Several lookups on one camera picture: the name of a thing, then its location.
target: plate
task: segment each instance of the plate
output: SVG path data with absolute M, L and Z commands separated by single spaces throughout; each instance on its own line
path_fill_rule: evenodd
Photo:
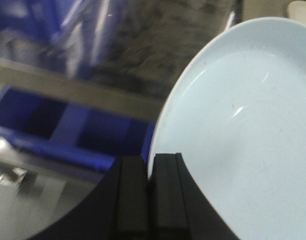
M 239 24 L 186 67 L 150 150 L 182 153 L 196 184 L 241 240 L 306 239 L 306 26 Z

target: beige surface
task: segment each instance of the beige surface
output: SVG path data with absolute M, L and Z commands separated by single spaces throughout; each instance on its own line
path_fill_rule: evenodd
M 243 20 L 260 17 L 286 17 L 292 0 L 244 0 Z
M 149 121 L 157 119 L 163 105 L 155 98 L 66 79 L 45 70 L 1 59 L 0 84 Z

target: blurry background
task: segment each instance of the blurry background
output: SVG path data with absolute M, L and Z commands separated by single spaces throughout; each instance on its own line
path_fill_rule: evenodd
M 52 103 L 59 101 L 73 106 L 86 117 L 89 111 L 98 115 L 104 111 L 113 114 L 114 119 L 143 121 L 153 126 L 181 72 L 204 45 L 242 21 L 286 17 L 290 2 L 0 0 L 0 93 L 11 85 L 19 93 L 25 90 L 53 99 Z M 5 116 L 10 116 L 15 110 L 19 116 L 28 104 L 29 101 L 7 102 L 0 107 L 0 116 L 6 113 Z M 52 109 L 44 108 L 37 119 L 47 124 Z M 66 129 L 67 134 L 79 128 L 85 131 L 79 125 L 85 123 L 74 121 L 81 118 L 79 111 L 63 122 L 64 126 L 76 123 Z M 49 147 L 49 142 L 33 136 L 31 130 L 23 132 L 19 127 L 16 137 L 11 136 L 10 144 L 5 121 L 8 119 L 0 118 L 0 125 L 4 127 L 0 129 L 0 176 L 12 175 L 14 167 L 28 172 L 19 187 L 0 184 L 0 240 L 20 240 L 67 213 L 104 173 L 83 164 L 38 154 L 43 147 Z M 88 125 L 89 132 L 96 131 L 96 123 Z M 101 124 L 104 131 L 109 127 L 105 121 Z M 112 135 L 113 131 L 106 138 L 92 136 L 87 144 L 111 140 Z M 30 150 L 24 140 L 31 145 L 36 140 L 39 149 Z M 65 147 L 73 155 L 76 151 L 95 154 L 85 152 L 87 146 L 80 148 L 80 145 L 78 149 L 75 145 Z

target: blue container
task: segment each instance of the blue container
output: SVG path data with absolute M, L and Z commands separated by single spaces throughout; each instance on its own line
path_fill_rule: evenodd
M 0 29 L 54 44 L 85 0 L 0 0 Z
M 12 88 L 0 95 L 0 135 L 11 145 L 96 171 L 107 171 L 118 155 L 147 160 L 154 127 Z

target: white object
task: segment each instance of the white object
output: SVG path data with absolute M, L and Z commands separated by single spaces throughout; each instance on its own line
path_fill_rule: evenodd
M 258 18 L 207 44 L 162 110 L 149 175 L 156 153 L 183 154 L 241 240 L 306 240 L 306 26 Z
M 306 24 L 306 1 L 293 1 L 288 4 L 288 17 Z

